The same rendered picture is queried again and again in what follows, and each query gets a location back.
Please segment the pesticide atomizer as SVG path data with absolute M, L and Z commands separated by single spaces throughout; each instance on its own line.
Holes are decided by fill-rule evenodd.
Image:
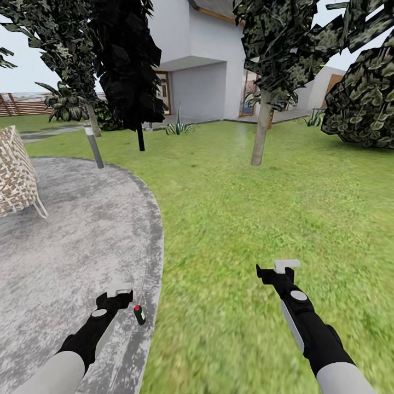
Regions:
M 140 306 L 136 306 L 134 309 L 134 315 L 140 326 L 145 324 L 146 318 L 145 316 L 143 317 L 143 310 Z

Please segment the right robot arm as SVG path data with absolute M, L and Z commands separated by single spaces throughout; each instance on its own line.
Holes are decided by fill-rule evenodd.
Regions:
M 274 262 L 275 268 L 261 269 L 257 277 L 264 285 L 273 285 L 281 298 L 281 310 L 323 394 L 377 394 L 370 383 L 343 349 L 337 332 L 325 325 L 314 312 L 309 297 L 294 285 L 298 259 Z

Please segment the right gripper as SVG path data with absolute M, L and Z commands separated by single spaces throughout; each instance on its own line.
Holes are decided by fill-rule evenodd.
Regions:
M 294 271 L 291 268 L 287 268 L 285 274 L 278 274 L 272 269 L 261 269 L 258 264 L 256 267 L 257 277 L 262 277 L 264 285 L 273 285 L 276 290 L 280 281 L 290 281 L 294 285 Z

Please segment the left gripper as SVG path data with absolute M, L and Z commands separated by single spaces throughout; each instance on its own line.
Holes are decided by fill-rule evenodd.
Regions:
M 126 309 L 129 307 L 130 302 L 133 302 L 133 291 L 130 292 L 120 292 L 117 296 L 108 298 L 107 294 L 100 295 L 97 298 L 97 306 L 102 306 L 106 303 L 114 304 L 119 309 Z

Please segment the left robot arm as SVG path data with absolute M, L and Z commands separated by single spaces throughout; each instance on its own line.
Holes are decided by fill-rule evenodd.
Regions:
M 89 365 L 113 334 L 117 311 L 133 302 L 133 288 L 128 282 L 110 284 L 108 293 L 97 298 L 91 321 L 69 335 L 61 349 L 12 394 L 75 394 Z

